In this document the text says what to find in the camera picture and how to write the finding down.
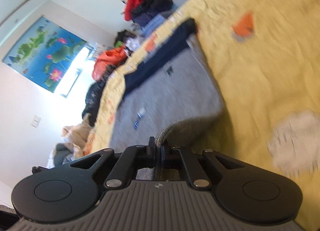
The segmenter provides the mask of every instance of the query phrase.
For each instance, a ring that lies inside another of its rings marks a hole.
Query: window
[[[73,62],[71,63],[69,69],[61,79],[59,85],[55,89],[54,93],[61,95],[65,98],[68,97],[72,87],[76,83],[79,75],[82,72],[83,66],[87,58],[92,53],[92,48],[89,46],[85,46],[79,52],[79,54],[75,57]]]

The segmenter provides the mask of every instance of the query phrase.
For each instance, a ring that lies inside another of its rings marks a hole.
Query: pink lotus flower
[[[64,38],[60,38],[57,40],[58,42],[61,42],[62,44],[67,44],[67,40]]]
[[[53,81],[59,81],[62,78],[62,71],[58,70],[58,69],[54,69],[51,73],[50,73],[50,79],[52,79]]]

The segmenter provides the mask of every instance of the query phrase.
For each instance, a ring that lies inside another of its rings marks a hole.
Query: beige patch on sheet
[[[320,115],[311,110],[289,115],[268,143],[273,163],[286,175],[317,170],[320,162]]]

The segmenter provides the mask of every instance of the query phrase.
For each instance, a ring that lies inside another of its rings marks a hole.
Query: metal screw
[[[209,186],[209,181],[205,180],[205,179],[197,179],[194,181],[193,183],[196,187],[199,187],[199,188],[204,188],[204,187],[207,187]]]
[[[118,188],[122,185],[122,182],[119,179],[110,179],[106,182],[106,185],[110,188]]]

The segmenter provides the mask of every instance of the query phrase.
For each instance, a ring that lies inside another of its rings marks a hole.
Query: yellow blanket
[[[250,12],[253,35],[235,37],[232,26]],[[162,42],[187,17],[195,18],[228,109],[194,151],[213,148],[281,173],[267,150],[273,127],[292,111],[320,112],[320,0],[190,0],[173,16],[156,31],[155,42]],[[108,146],[124,92],[123,75],[134,71],[145,55],[144,48],[137,50],[109,80],[88,151]],[[297,222],[315,231],[320,227],[320,172],[293,180],[304,196]]]

